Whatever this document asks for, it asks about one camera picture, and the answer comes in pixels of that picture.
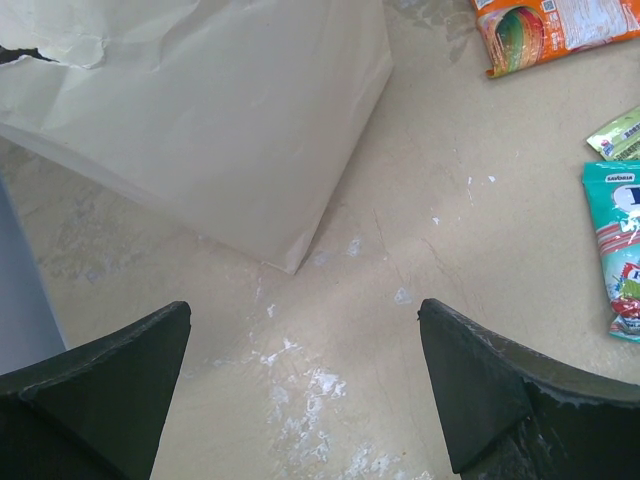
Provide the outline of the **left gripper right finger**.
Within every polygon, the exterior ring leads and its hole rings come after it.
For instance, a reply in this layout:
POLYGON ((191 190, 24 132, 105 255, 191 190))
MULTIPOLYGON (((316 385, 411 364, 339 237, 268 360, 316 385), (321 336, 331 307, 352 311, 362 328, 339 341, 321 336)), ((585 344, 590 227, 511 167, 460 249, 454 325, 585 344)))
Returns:
POLYGON ((639 388, 547 357, 436 299, 420 335, 463 479, 636 479, 639 388))

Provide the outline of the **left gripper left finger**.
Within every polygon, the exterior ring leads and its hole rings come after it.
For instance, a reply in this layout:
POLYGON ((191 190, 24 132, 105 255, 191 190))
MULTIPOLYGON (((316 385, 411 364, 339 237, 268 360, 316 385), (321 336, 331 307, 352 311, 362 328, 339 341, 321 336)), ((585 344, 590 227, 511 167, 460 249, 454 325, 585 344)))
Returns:
POLYGON ((1 377, 4 479, 147 479, 180 374, 191 309, 173 302, 1 377))

